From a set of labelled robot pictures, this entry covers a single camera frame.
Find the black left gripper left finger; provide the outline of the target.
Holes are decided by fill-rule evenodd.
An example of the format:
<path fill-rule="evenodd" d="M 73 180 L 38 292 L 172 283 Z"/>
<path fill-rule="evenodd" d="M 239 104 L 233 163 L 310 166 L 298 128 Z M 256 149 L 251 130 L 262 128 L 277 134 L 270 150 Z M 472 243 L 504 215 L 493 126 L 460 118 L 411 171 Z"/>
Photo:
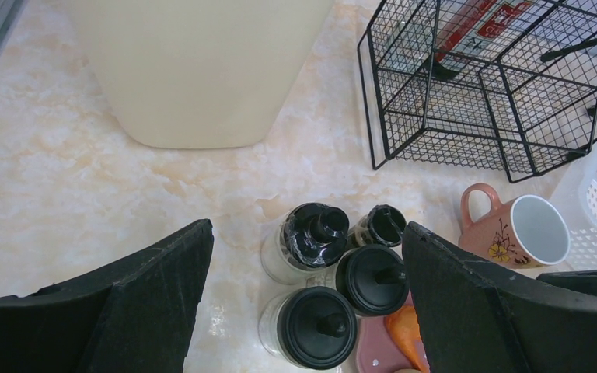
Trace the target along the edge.
<path fill-rule="evenodd" d="M 210 267 L 199 219 L 31 295 L 0 297 L 0 372 L 180 372 Z"/>

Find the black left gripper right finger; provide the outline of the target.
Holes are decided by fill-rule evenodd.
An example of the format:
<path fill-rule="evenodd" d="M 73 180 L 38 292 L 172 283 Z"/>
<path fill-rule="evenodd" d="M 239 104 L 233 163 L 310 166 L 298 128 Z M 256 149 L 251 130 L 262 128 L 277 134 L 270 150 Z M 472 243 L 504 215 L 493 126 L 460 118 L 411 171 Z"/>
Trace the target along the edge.
<path fill-rule="evenodd" d="M 403 259 L 433 372 L 597 372 L 597 296 L 469 253 L 410 222 Z"/>

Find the glass jar black lid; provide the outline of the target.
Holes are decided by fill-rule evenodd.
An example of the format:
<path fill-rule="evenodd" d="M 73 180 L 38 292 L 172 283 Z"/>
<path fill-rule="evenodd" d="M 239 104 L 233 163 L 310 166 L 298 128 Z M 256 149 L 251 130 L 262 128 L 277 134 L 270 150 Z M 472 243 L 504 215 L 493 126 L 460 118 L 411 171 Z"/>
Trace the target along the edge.
<path fill-rule="evenodd" d="M 272 298 L 261 312 L 257 331 L 269 354 L 299 368 L 325 371 L 351 355 L 358 320 L 342 294 L 315 286 Z"/>
<path fill-rule="evenodd" d="M 392 314 L 405 304 L 410 290 L 403 259 L 393 249 L 377 244 L 346 252 L 305 285 L 336 290 L 361 317 Z"/>

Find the glass jar black lid front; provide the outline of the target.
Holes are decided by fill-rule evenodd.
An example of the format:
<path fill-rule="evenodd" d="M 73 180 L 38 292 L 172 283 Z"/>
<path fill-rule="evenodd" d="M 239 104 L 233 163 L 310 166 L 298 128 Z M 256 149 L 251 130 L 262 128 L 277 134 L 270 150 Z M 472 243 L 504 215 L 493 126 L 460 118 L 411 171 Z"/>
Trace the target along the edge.
<path fill-rule="evenodd" d="M 342 294 L 315 286 L 272 298 L 261 312 L 257 331 L 269 354 L 299 368 L 325 371 L 351 355 L 358 320 Z"/>

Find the sauce bottle red label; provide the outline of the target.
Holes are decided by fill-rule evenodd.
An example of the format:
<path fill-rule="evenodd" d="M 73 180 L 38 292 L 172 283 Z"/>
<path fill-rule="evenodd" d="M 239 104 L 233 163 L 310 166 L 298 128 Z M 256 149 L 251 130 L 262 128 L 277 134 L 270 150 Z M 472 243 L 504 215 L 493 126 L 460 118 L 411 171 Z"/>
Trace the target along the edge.
<path fill-rule="evenodd" d="M 440 81 L 453 80 L 479 58 L 519 17 L 533 21 L 545 1 L 441 1 L 435 51 L 421 72 Z"/>

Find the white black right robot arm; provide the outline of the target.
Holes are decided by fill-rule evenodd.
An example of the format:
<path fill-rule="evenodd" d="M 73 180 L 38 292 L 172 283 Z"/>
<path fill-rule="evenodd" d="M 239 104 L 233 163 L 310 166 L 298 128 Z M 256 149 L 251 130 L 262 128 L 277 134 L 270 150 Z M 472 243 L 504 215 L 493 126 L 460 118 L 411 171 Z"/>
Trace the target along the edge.
<path fill-rule="evenodd" d="M 543 273 L 536 279 L 559 288 L 597 296 L 597 270 Z"/>

